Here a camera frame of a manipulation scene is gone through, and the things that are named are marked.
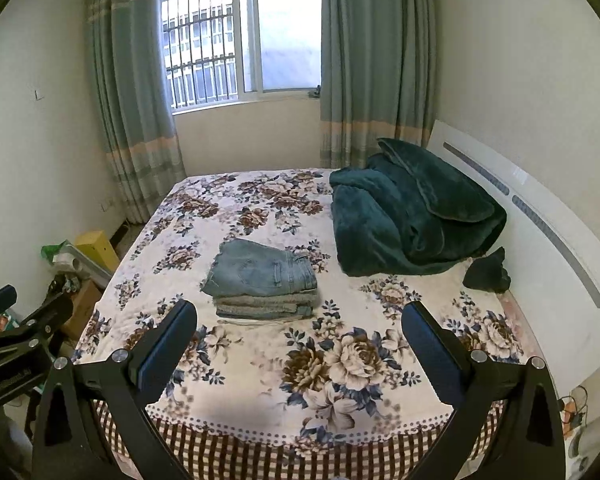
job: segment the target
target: green blanket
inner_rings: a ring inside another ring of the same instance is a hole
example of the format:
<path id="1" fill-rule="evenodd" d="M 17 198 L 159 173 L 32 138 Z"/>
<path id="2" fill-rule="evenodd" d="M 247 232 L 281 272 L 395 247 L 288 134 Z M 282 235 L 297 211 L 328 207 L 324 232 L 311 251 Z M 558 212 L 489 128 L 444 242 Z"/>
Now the green blanket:
<path id="1" fill-rule="evenodd" d="M 365 170 L 331 173 L 338 260 L 349 276 L 436 274 L 482 256 L 507 221 L 478 184 L 433 153 L 379 139 Z"/>

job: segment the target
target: white headboard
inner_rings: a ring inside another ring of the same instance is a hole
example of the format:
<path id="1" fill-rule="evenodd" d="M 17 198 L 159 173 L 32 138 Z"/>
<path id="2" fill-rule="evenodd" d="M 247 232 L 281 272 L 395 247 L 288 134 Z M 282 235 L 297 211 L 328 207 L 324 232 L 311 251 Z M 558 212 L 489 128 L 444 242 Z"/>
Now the white headboard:
<path id="1" fill-rule="evenodd" d="M 558 394 L 568 394 L 600 366 L 600 241 L 547 188 L 473 137 L 436 121 L 428 149 L 506 209 L 493 248 L 505 248 L 511 291 Z"/>

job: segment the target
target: window sill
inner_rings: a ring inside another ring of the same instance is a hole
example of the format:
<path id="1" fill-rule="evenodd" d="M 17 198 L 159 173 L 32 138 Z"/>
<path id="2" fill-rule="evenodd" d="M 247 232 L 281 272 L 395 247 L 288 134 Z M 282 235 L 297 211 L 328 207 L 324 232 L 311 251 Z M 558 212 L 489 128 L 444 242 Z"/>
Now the window sill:
<path id="1" fill-rule="evenodd" d="M 235 101 L 225 101 L 222 103 L 212 103 L 208 105 L 195 105 L 187 108 L 179 108 L 172 112 L 174 116 L 188 114 L 190 112 L 197 112 L 199 110 L 211 110 L 212 108 L 223 108 L 225 106 L 243 105 L 250 103 L 262 103 L 271 101 L 289 101 L 289 100 L 307 100 L 307 101 L 319 101 L 320 99 L 312 98 L 308 96 L 310 92 L 307 90 L 292 90 L 292 91 L 281 91 L 281 92 L 266 92 L 264 94 L 258 94 L 251 99 L 242 99 Z"/>

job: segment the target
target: black bracket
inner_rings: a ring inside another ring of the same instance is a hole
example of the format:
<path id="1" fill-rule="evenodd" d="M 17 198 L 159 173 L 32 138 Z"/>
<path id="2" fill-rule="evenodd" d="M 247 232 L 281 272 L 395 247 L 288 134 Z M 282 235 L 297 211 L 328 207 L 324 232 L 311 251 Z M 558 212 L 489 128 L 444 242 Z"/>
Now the black bracket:
<path id="1" fill-rule="evenodd" d="M 157 402 L 196 331 L 195 307 L 180 300 L 131 350 L 106 361 L 74 365 L 58 358 L 46 381 L 34 435 L 38 480 L 121 480 L 96 420 L 93 399 L 104 400 L 126 449 L 145 479 L 190 480 L 144 407 Z"/>
<path id="2" fill-rule="evenodd" d="M 502 421 L 479 469 L 465 478 L 564 480 L 560 410 L 544 360 L 519 365 L 469 352 L 419 301 L 404 307 L 402 331 L 440 401 L 454 407 L 410 480 L 454 480 L 496 400 L 506 402 Z"/>
<path id="3" fill-rule="evenodd" d="M 16 301 L 11 285 L 0 290 L 0 314 Z M 53 356 L 47 340 L 73 313 L 71 298 L 58 294 L 25 318 L 0 332 L 0 406 L 45 381 Z"/>

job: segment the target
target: curtain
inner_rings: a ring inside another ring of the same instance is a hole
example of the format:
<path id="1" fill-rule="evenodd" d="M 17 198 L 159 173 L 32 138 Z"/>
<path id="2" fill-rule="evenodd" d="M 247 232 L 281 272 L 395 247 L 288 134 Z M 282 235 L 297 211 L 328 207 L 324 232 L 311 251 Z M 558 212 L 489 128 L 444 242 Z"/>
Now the curtain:
<path id="1" fill-rule="evenodd" d="M 184 166 L 166 87 L 161 0 L 87 0 L 88 63 L 104 149 L 131 222 L 147 222 Z"/>
<path id="2" fill-rule="evenodd" d="M 322 0 L 322 165 L 363 167 L 379 137 L 425 146 L 435 70 L 434 0 Z"/>

